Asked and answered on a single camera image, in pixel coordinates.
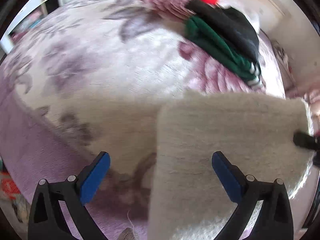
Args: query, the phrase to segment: floral pattern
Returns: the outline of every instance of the floral pattern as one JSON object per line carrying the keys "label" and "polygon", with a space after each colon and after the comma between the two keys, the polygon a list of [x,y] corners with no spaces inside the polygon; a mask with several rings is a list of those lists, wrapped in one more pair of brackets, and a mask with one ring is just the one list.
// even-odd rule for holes
{"label": "floral pattern", "polygon": [[[107,150],[112,166],[88,210],[109,239],[131,227],[128,211],[147,238],[161,106],[186,89],[252,92],[183,39],[188,1],[73,0],[18,42],[0,68],[0,150],[29,202],[39,179],[64,180]],[[274,56],[260,53],[274,73]],[[27,209],[14,209],[24,222]]]}
{"label": "floral pattern", "polygon": [[87,73],[96,71],[94,55],[87,52],[86,47],[77,46],[72,37],[53,43],[44,51],[42,64],[48,76],[43,95],[66,94],[78,89]]}

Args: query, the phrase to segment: green garment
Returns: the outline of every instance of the green garment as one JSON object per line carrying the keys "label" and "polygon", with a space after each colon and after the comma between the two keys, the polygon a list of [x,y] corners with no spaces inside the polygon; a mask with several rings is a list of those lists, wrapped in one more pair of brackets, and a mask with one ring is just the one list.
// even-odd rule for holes
{"label": "green garment", "polygon": [[[230,71],[238,75],[244,82],[257,78],[251,73],[252,62],[239,54],[235,49],[229,47],[224,39],[220,37],[206,22],[197,16],[192,16],[186,21],[186,38],[204,49],[208,54],[223,64]],[[255,64],[261,73],[259,63]]]}

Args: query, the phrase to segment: white thread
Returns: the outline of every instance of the white thread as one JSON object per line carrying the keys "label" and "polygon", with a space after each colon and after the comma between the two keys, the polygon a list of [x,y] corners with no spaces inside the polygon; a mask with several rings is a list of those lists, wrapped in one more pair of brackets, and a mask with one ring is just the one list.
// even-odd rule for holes
{"label": "white thread", "polygon": [[129,222],[130,222],[130,224],[131,224],[131,226],[132,226],[133,237],[134,237],[135,240],[140,240],[138,233],[136,233],[136,232],[134,231],[134,224],[131,222],[131,220],[130,220],[130,218],[129,218],[129,212],[130,212],[130,210],[128,210],[128,212],[127,212],[127,218],[128,218],[128,220],[129,220]]}
{"label": "white thread", "polygon": [[260,88],[262,88],[262,87],[263,87],[263,83],[262,83],[262,81],[260,81],[258,84],[253,85],[251,88],[252,88],[253,90],[257,90],[257,89],[260,89]]}
{"label": "white thread", "polygon": [[251,62],[251,68],[249,70],[251,74],[253,74],[255,72],[255,68],[256,67],[254,66],[253,62]]}
{"label": "white thread", "polygon": [[255,75],[255,76],[259,76],[259,75],[260,75],[259,68],[256,67],[256,71],[254,72],[254,75]]}
{"label": "white thread", "polygon": [[253,85],[258,84],[259,81],[260,81],[259,77],[255,77],[254,79],[249,80],[249,81],[247,82],[247,85],[248,85],[248,86],[253,86]]}

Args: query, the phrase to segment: white wall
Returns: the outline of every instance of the white wall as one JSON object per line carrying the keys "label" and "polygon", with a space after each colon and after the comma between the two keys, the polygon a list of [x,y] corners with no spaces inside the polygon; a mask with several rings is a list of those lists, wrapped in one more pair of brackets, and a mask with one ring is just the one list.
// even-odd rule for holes
{"label": "white wall", "polygon": [[286,16],[286,11],[274,0],[219,0],[220,5],[221,1],[247,14],[248,10],[256,12],[260,19],[260,28],[266,33],[273,30]]}
{"label": "white wall", "polygon": [[5,51],[6,54],[9,54],[10,51],[13,49],[14,44],[11,41],[10,37],[8,35],[3,35],[3,37],[0,40],[1,48]]}
{"label": "white wall", "polygon": [[311,73],[320,73],[320,37],[293,0],[279,2],[289,14],[268,36],[277,40],[288,53],[293,75],[299,85]]}

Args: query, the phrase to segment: clothing pile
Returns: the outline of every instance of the clothing pile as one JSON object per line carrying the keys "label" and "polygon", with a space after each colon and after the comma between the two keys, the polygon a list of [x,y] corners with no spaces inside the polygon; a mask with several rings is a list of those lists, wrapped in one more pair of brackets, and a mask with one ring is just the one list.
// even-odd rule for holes
{"label": "clothing pile", "polygon": [[217,0],[191,0],[185,6],[195,14],[186,20],[185,37],[240,77],[253,90],[263,79],[258,61],[259,39],[247,17]]}
{"label": "clothing pile", "polygon": [[191,0],[186,8],[195,13],[186,21],[186,38],[252,89],[262,88],[259,39],[245,15],[232,7],[214,8],[200,0]]}

